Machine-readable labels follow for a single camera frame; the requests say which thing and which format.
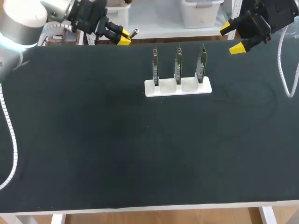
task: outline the white cable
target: white cable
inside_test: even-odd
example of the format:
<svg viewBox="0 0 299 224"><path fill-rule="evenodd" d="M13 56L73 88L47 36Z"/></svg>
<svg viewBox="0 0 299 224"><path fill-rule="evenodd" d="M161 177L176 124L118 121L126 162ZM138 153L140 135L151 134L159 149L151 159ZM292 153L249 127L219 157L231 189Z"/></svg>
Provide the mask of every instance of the white cable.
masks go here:
<svg viewBox="0 0 299 224"><path fill-rule="evenodd" d="M55 23L51 26L44 28L43 32L46 30L49 30L49 29L53 29L53 28L63 28L63 29L67 29L68 31L72 32L73 26L69 25L69 24L64 24L64 23Z"/></svg>
<svg viewBox="0 0 299 224"><path fill-rule="evenodd" d="M14 149L14 158L13 158L13 167L10 171L10 174L8 176L8 178L0 185L0 190L2 190L3 188L5 188L9 182L12 180L12 178L14 177L15 171L17 169L17 164L18 164L18 147L17 147L17 141L15 139L15 134L14 134L14 128L11 124L10 118L9 118L9 114L5 105L5 101L4 101L4 97L3 97L3 92L2 92L2 84L0 83L0 102L1 102L1 107L7 122L7 126L10 132L10 136L13 142L13 149Z"/></svg>
<svg viewBox="0 0 299 224"><path fill-rule="evenodd" d="M297 70L296 70L296 74L295 74L295 80L294 80L294 84L293 84L293 87L292 87L292 91L290 93L289 89L288 89L288 87L286 85L286 82L285 82L284 72L282 71L282 67L281 67L281 48L282 48L282 43L284 41L284 37L285 37L285 33L286 33L287 29L288 29L288 26L286 26L283 29L281 37L280 37L280 41L279 41L279 45L278 45L277 62L278 62L278 70L279 70L279 73L280 73L282 84L284 85L285 93L286 93L286 95L288 97L292 98L294 96L294 94L295 94L295 91L296 91L296 88L297 88L297 84L298 84L298 79L299 79L299 63L298 63L298 66L297 66Z"/></svg>

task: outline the coiled cable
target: coiled cable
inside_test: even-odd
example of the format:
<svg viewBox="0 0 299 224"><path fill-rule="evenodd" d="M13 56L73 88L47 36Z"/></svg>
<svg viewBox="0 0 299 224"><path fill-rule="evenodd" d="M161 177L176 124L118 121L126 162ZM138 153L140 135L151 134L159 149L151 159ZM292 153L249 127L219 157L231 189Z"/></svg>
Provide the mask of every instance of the coiled cable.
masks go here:
<svg viewBox="0 0 299 224"><path fill-rule="evenodd" d="M277 62L278 62L278 70L279 70L279 73L280 73L282 84L283 84L284 89L285 89L285 93L286 93L286 95L289 98L292 98L294 96L294 94L295 94L295 91L296 91L296 88L297 88L297 84L298 84L298 79L299 79L299 63L298 63L298 66L297 66L297 70L296 70L296 74L295 74L295 79L294 79L294 84L293 84L293 87L292 87L292 91L290 93L289 89L288 89L288 87L286 85L284 72L282 71L282 66L281 66L281 48L282 48L282 43L284 41L284 37L285 37L285 33L286 33L287 29L288 29L288 26L286 26L285 28L283 28L283 31L282 31L282 34L281 34L281 37L280 37L280 41L279 41L279 45L278 45Z"/></svg>
<svg viewBox="0 0 299 224"><path fill-rule="evenodd" d="M8 178L0 185L0 190L2 190L3 188L5 188L9 182L12 180L12 178L14 177L15 171L17 169L17 164L18 164L18 147L17 147L17 141L15 139L15 134L14 134L14 128L11 124L10 121L10 117L6 108L6 104L4 101L4 96L3 96L3 91L2 91L2 84L0 83L0 102L1 102L1 107L5 116L5 120L10 132L10 136L12 139L12 143L13 143L13 150L14 150L14 155L13 155L13 167L10 171L10 174L8 175Z"/></svg>

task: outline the metal bracket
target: metal bracket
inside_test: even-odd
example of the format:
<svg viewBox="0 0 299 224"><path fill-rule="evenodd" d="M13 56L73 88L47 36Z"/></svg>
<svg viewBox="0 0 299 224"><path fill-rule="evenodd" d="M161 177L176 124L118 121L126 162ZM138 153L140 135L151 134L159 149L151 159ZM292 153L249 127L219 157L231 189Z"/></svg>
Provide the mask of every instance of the metal bracket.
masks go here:
<svg viewBox="0 0 299 224"><path fill-rule="evenodd" d="M182 49L179 47L177 49L177 56L174 62L174 78L176 79L177 85L181 85L182 65L183 65L183 55L182 55Z"/></svg>
<svg viewBox="0 0 299 224"><path fill-rule="evenodd" d="M207 60L207 52L205 45L202 44L202 48L199 52L199 57L197 61L196 67L196 77L198 79L198 83L203 83L205 71L206 71L206 60Z"/></svg>
<svg viewBox="0 0 299 224"><path fill-rule="evenodd" d="M153 80L155 86L159 86L159 67L158 67L158 51L157 48L153 50Z"/></svg>

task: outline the plastic container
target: plastic container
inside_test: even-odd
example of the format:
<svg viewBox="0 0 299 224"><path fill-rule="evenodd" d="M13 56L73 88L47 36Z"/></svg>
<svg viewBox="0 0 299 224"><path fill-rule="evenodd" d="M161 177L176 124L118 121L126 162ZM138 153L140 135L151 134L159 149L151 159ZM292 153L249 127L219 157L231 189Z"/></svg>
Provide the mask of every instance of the plastic container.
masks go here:
<svg viewBox="0 0 299 224"><path fill-rule="evenodd" d="M219 6L224 0L181 0L181 11L186 28L214 26Z"/></svg>
<svg viewBox="0 0 299 224"><path fill-rule="evenodd" d="M122 1L108 0L107 3L107 17L110 22L128 28L129 9L131 5Z"/></svg>

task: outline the black table surface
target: black table surface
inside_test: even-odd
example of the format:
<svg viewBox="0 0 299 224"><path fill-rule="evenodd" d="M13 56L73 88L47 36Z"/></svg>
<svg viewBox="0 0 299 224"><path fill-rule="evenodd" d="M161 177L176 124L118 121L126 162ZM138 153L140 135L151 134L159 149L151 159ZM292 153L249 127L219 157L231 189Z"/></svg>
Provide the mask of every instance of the black table surface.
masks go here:
<svg viewBox="0 0 299 224"><path fill-rule="evenodd" d="M287 98L277 41L231 56L206 42L213 93L147 98L154 45L43 47L4 83L19 163L1 212L299 199L299 92ZM178 44L159 44L173 77ZM200 42L181 43L193 76ZM299 41L283 46L289 85ZM12 143L0 111L0 182Z"/></svg>

